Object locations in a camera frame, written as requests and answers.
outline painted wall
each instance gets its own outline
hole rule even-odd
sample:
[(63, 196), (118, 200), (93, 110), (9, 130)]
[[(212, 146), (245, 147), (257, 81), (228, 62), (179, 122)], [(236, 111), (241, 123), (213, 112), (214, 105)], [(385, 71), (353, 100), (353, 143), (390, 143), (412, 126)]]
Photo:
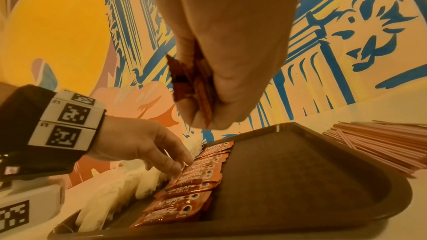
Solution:
[[(0, 5), (0, 80), (70, 88), (105, 102), (108, 114), (159, 120), (183, 140), (202, 132), (213, 141), (427, 83), (427, 0), (300, 0), (288, 58), (251, 115), (226, 131), (192, 129), (173, 104), (165, 55), (175, 55), (175, 39), (153, 0)], [(116, 165), (84, 157), (70, 185)]]

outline tray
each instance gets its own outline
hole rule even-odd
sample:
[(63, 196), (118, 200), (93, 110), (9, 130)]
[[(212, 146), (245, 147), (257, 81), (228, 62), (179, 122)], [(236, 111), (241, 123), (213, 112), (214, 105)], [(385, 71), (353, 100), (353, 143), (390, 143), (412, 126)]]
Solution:
[(303, 232), (360, 226), (403, 211), (407, 179), (377, 161), (299, 124), (224, 138), (234, 140), (223, 180), (199, 222), (130, 229), (152, 198), (132, 204), (98, 232), (71, 233), (78, 212), (48, 239), (170, 239)]

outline wall mural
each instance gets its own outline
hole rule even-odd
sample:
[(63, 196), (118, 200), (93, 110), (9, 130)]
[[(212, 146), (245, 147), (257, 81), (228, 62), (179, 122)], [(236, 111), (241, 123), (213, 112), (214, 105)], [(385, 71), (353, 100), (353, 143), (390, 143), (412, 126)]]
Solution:
[[(153, 0), (2, 7), (0, 80), (70, 88), (105, 102), (110, 115), (158, 120), (183, 140), (218, 140), (427, 82), (427, 0), (299, 0), (288, 57), (251, 115), (226, 131), (193, 129), (173, 104), (165, 56), (176, 54), (175, 38)], [(70, 186), (115, 166), (85, 157)]]

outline black wristband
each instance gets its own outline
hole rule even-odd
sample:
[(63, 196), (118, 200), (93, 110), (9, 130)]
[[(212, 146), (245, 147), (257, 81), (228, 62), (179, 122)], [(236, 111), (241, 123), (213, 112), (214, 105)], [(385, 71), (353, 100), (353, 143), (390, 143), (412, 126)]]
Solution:
[(68, 90), (18, 88), (0, 107), (1, 180), (71, 172), (94, 143), (105, 112), (95, 99)]

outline table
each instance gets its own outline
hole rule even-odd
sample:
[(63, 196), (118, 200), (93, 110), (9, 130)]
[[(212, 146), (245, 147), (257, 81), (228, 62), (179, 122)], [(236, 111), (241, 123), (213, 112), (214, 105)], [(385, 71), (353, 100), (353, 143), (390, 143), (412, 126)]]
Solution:
[[(391, 91), (391, 94), (358, 102), (327, 112), (295, 120), (317, 132), (329, 129), (338, 121), (383, 120), (391, 122), (427, 123), (427, 85), (418, 84)], [(87, 199), (106, 181), (114, 179), (115, 171), (105, 172), (66, 191), (61, 213), (44, 224), (19, 232), (8, 240), (45, 240), (52, 228), (85, 205)], [(414, 193), (411, 205), (401, 214), (363, 228), (321, 233), (284, 234), (212, 238), (229, 240), (418, 240), (427, 239), (427, 171), (419, 171), (409, 179)]]

